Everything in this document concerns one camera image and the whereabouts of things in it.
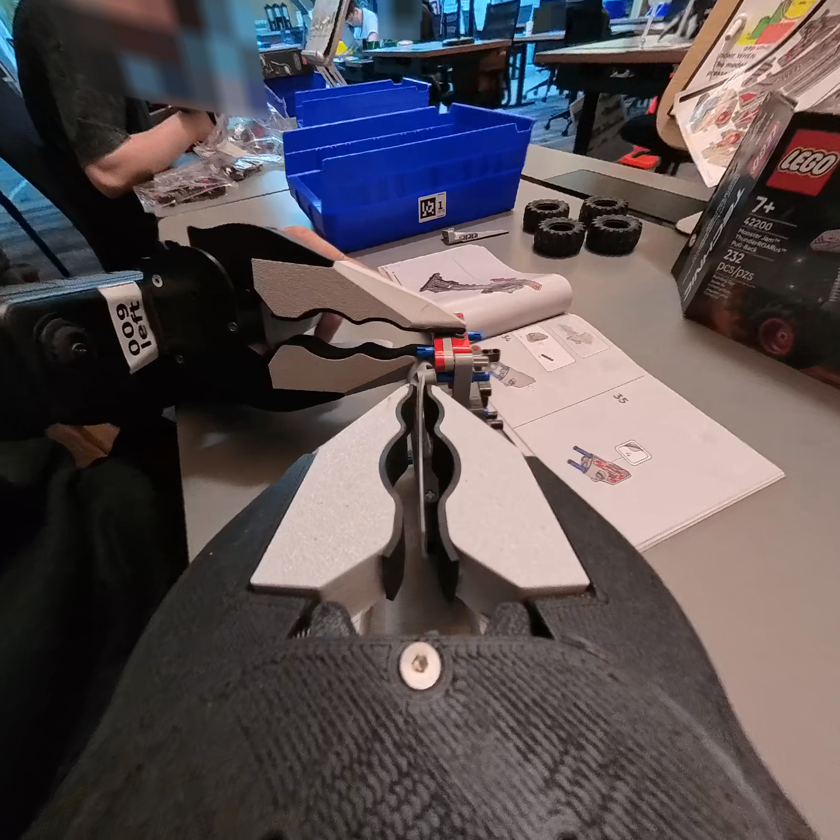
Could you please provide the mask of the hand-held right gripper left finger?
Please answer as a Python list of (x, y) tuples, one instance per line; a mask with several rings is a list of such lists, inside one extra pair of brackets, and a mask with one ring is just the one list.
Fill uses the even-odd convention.
[(405, 572), (403, 499), (414, 389), (402, 385), (322, 445), (250, 578), (257, 592), (317, 602), (396, 598)]

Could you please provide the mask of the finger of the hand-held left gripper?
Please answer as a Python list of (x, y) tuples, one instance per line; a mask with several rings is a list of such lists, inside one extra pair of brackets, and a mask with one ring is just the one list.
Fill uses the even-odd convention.
[(345, 347), (302, 334), (277, 347), (268, 372), (277, 390), (347, 396), (403, 382), (418, 363), (417, 348), (373, 341)]
[(458, 315), (352, 260), (310, 266), (252, 259), (251, 269), (255, 291), (278, 319), (330, 312), (355, 324), (387, 322), (408, 332), (466, 331)]

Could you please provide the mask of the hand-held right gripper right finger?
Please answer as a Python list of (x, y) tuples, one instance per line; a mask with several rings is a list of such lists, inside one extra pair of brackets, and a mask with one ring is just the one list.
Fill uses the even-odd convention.
[(579, 595), (590, 578), (517, 447), (425, 389), (425, 540), (449, 600), (496, 607)]

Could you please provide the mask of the toy brick truck chassis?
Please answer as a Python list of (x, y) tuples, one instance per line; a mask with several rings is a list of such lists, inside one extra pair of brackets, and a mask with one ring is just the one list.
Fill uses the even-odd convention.
[[(489, 399), (491, 395), (490, 367), (493, 363), (499, 361), (500, 352), (498, 350), (483, 351), (478, 345), (478, 342), (481, 341), (482, 338), (482, 332), (466, 331), (457, 333), (453, 336), (445, 335), (443, 337), (432, 338), (430, 344), (418, 346), (416, 351), (418, 363), (407, 381), (411, 386), (410, 404), (412, 407), (410, 412), (411, 423), (408, 426), (409, 444), (407, 453), (410, 457), (412, 466), (411, 431), (413, 428), (413, 387), (411, 385), (411, 380), (413, 378), (413, 373), (420, 362), (428, 362), (434, 367), (434, 371), (436, 373), (436, 384), (431, 385), (437, 385), (443, 389), (448, 389), (449, 394), (458, 404), (467, 408), (473, 415), (477, 416), (479, 420), (483, 421), (490, 427), (496, 430), (501, 430), (503, 428), (503, 422), (499, 419), (497, 411), (489, 406)], [(427, 428), (435, 451), (435, 443), (433, 441), (434, 421), (427, 420)], [(436, 516), (433, 541), (431, 545), (431, 556), (429, 560), (434, 557), (437, 538), (438, 520)]]

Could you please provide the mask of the person's left hand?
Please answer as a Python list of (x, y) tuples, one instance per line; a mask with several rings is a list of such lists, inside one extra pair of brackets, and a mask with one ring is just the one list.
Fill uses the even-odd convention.
[(357, 259), (349, 257), (335, 248), (325, 239), (320, 237), (313, 230), (303, 226), (288, 226), (280, 229), (280, 233), (286, 237), (293, 239), (305, 248), (320, 254), (325, 259), (334, 261), (349, 261), (358, 266), (365, 266), (365, 264)]

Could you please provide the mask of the blue storage bin white label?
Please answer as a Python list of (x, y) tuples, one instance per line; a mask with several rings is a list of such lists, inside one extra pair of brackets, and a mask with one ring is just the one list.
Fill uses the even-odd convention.
[(290, 193), (342, 252), (386, 245), (513, 208), (532, 121), (456, 104), (294, 129)]

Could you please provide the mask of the white instruction booklet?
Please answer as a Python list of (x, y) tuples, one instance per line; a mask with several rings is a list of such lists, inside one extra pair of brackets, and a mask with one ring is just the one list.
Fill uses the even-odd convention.
[(784, 478), (783, 470), (647, 373), (572, 312), (570, 282), (484, 247), (379, 271), (460, 314), (491, 362), (503, 431), (646, 550)]

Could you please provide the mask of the black toy tyre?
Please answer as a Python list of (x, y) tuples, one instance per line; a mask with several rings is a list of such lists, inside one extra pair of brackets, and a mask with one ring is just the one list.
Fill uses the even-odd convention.
[(586, 225), (576, 219), (552, 217), (535, 228), (532, 249), (540, 256), (565, 259), (577, 256), (583, 247)]
[(570, 211), (570, 205), (558, 198), (530, 201), (523, 209), (522, 229), (525, 233), (534, 235), (541, 223), (555, 218), (568, 218)]
[(635, 250), (642, 232), (643, 223), (634, 216), (601, 215), (589, 223), (584, 244), (597, 255), (627, 256)]
[(603, 216), (625, 216), (628, 211), (628, 201), (622, 198), (608, 196), (589, 196), (582, 205), (578, 219), (589, 227)]

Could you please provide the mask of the person's dark clothed body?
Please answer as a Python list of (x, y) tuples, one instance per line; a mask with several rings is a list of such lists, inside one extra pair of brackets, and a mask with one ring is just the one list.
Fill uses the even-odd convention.
[(187, 566), (178, 450), (164, 416), (84, 467), (46, 436), (2, 442), (2, 838), (78, 760)]

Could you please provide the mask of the wooden background table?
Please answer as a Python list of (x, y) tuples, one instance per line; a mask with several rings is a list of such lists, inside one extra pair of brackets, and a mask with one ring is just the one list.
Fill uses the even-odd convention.
[(602, 94), (653, 99), (661, 96), (692, 39), (634, 36), (547, 50), (534, 63), (555, 71), (561, 90), (583, 93), (573, 153), (587, 155)]
[(426, 41), (409, 46), (368, 49), (340, 57), (337, 67), (349, 82), (405, 78), (426, 81), (432, 102), (451, 100), (486, 109), (501, 108), (510, 93), (510, 38), (470, 43)]

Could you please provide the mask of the grey flat board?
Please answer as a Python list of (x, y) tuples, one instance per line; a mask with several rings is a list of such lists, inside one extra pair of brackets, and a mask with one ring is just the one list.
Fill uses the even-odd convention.
[(707, 204), (706, 199), (700, 200), (587, 170), (556, 175), (545, 181), (545, 184), (581, 199), (600, 197), (624, 200), (631, 214), (671, 225), (676, 225), (684, 217), (701, 213)]

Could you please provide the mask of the dark toy truck box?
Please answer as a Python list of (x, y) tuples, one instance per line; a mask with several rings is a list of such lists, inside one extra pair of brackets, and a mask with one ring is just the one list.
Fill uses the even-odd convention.
[(838, 388), (838, 114), (771, 93), (672, 273), (685, 319)]

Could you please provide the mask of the printed instruction poster board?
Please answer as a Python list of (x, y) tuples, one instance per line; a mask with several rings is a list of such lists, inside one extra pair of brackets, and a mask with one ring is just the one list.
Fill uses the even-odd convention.
[(772, 93), (796, 111), (838, 114), (839, 2), (738, 2), (715, 40), (699, 33), (672, 81), (681, 90), (659, 128), (686, 148), (701, 180), (716, 186)]

